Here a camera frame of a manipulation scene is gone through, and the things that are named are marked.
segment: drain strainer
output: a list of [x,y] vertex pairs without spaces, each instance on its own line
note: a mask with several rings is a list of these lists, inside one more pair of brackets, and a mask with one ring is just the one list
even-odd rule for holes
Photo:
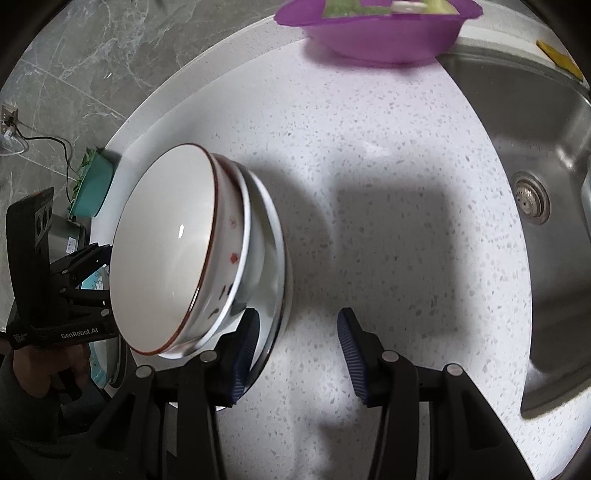
[[531,223],[541,225],[550,216],[550,199],[532,174],[519,171],[511,177],[511,189],[519,210]]

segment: human hand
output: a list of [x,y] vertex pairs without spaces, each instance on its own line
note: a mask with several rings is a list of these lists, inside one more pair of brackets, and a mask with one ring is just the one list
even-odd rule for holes
[[51,376],[72,369],[76,384],[82,388],[90,376],[90,348],[87,343],[60,349],[41,349],[28,345],[15,350],[12,370],[21,388],[30,396],[43,398],[51,386]]

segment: bowl rim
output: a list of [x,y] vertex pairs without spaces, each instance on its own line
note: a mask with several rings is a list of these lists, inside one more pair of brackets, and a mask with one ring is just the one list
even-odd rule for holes
[[[152,165],[154,165],[158,160],[160,160],[163,156],[165,156],[168,152],[170,152],[171,150],[174,150],[175,148],[178,147],[182,147],[185,145],[189,145],[191,147],[197,147],[200,148],[206,155],[207,159],[209,160],[209,165],[212,169],[212,174],[213,174],[213,188],[214,188],[214,199],[213,199],[213,215],[212,215],[212,227],[211,227],[211,234],[209,235],[209,242],[207,244],[207,253],[205,254],[205,260],[203,262],[203,268],[201,270],[201,274],[199,275],[199,281],[197,282],[197,286],[195,287],[195,291],[193,292],[193,298],[191,299],[191,303],[189,304],[189,307],[187,308],[187,311],[185,312],[185,315],[183,317],[183,320],[181,321],[181,323],[179,324],[179,326],[177,327],[177,329],[173,332],[172,336],[166,341],[166,343],[162,346],[160,346],[159,348],[157,348],[156,350],[153,351],[142,351],[142,350],[138,350],[137,348],[134,348],[127,340],[127,344],[129,345],[129,348],[131,348],[133,351],[140,353],[141,355],[157,355],[158,353],[164,352],[180,335],[180,333],[182,332],[182,330],[184,329],[185,325],[187,324],[187,322],[189,321],[189,318],[191,318],[191,313],[193,311],[193,308],[195,307],[195,303],[197,301],[197,297],[199,296],[199,291],[201,290],[201,287],[203,286],[203,282],[205,280],[205,273],[207,271],[207,267],[209,266],[209,262],[211,260],[211,253],[212,253],[212,246],[213,246],[213,238],[215,236],[215,232],[216,232],[216,226],[218,223],[218,203],[219,203],[219,184],[218,184],[218,179],[217,179],[217,172],[216,172],[216,168],[215,165],[213,163],[213,159],[211,154],[207,151],[207,149],[205,149],[204,147],[202,147],[199,144],[195,144],[195,143],[191,143],[191,142],[185,142],[179,145],[175,145],[174,147],[169,148],[166,152],[162,153],[162,155],[160,155],[156,160],[154,160],[154,162],[152,163]],[[129,197],[131,198],[131,195],[134,194],[134,191],[131,191],[131,194],[129,195]],[[117,239],[117,230],[119,229],[119,224],[121,222],[121,217],[123,217],[123,213],[125,211],[125,207],[123,208],[123,211],[121,212],[121,216],[119,217],[119,220],[117,221],[117,227],[115,229],[115,235],[113,236],[113,247],[115,246],[115,240]]]

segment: white bowl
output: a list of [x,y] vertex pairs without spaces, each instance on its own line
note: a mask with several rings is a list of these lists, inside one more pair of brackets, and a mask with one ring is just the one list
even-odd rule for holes
[[203,147],[179,145],[152,164],[111,254],[113,315],[133,350],[154,355],[209,332],[236,277],[243,222],[238,188]]
[[167,359],[186,357],[195,353],[204,345],[209,345],[210,340],[215,334],[225,330],[228,325],[230,325],[235,320],[235,316],[231,315],[230,312],[236,309],[243,310],[246,307],[244,296],[239,296],[240,293],[244,291],[242,283],[246,281],[248,285],[252,285],[253,283],[258,284],[258,281],[261,278],[262,262],[265,258],[265,239],[262,234],[260,221],[257,217],[255,217],[255,212],[252,211],[248,186],[246,185],[246,181],[242,175],[242,172],[233,161],[228,160],[226,157],[220,154],[212,155],[219,165],[224,169],[230,179],[234,182],[234,184],[239,188],[242,197],[244,232],[242,237],[240,261],[238,262],[236,277],[234,278],[234,282],[232,283],[232,286],[228,292],[226,304],[219,313],[217,321],[198,341],[190,340],[182,345],[176,345],[160,353],[160,356]]

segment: white countertop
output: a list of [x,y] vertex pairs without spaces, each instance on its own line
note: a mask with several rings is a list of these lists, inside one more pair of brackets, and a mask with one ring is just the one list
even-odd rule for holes
[[[91,241],[112,241],[128,192],[168,143],[200,141],[253,168],[268,186],[294,263],[294,305],[262,377],[220,413],[231,476],[366,476],[379,411],[354,397],[336,336],[336,313],[352,306],[365,329],[416,364],[462,364],[536,478],[550,478],[587,432],[590,398],[583,392],[534,420],[519,414],[531,331],[527,253],[484,128],[438,64],[359,74],[301,39],[298,29],[264,20],[152,94],[107,146],[122,158]],[[274,67],[285,56],[293,62]],[[287,88],[282,101],[294,104],[314,93],[297,81],[306,69],[330,86],[326,100],[339,96],[336,76],[349,89],[357,85],[353,104],[368,112],[379,88],[394,82],[396,93],[380,99],[387,111],[376,113],[386,123],[363,116],[357,125],[359,112],[347,108],[332,125],[310,111],[281,116],[277,89]],[[258,111],[249,97],[261,99]],[[251,124],[243,111],[255,112]],[[421,459],[425,478],[428,460]]]

